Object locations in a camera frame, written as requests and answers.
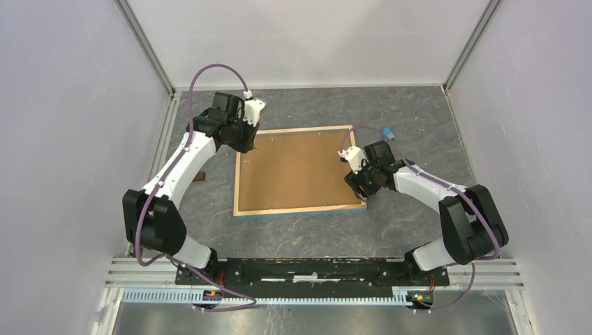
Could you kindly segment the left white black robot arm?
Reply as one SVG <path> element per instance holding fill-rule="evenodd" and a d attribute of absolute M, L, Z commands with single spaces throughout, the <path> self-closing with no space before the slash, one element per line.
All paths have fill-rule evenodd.
<path fill-rule="evenodd" d="M 197 173 L 221 146 L 243 154 L 254 148 L 265 106 L 250 91 L 243 96 L 216 92 L 212 106 L 191 118 L 179 146 L 155 177 L 140 190 L 125 192 L 126 238 L 140 264 L 149 265 L 140 255 L 148 249 L 192 266 L 202 284 L 219 277 L 214 250 L 188 235 L 178 207 Z"/>

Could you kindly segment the blue picture frame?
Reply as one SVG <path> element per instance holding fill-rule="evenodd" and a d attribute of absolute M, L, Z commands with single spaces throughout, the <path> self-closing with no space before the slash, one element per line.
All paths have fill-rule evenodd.
<path fill-rule="evenodd" d="M 365 210 L 338 155 L 355 144 L 351 125 L 258 131 L 254 150 L 236 157 L 234 216 Z"/>

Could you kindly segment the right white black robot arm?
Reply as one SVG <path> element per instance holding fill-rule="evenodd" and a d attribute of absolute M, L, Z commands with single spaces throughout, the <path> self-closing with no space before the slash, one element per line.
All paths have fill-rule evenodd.
<path fill-rule="evenodd" d="M 347 147 L 338 155 L 351 169 L 344 180 L 358 199 L 366 202 L 388 188 L 420 201 L 439 215 L 441 238 L 404 256 L 403 274 L 409 283 L 424 283 L 431 270 L 439 267 L 496 259 L 508 244 L 508 231 L 485 186 L 453 184 L 408 159 L 396 159 L 384 140 L 363 148 Z"/>

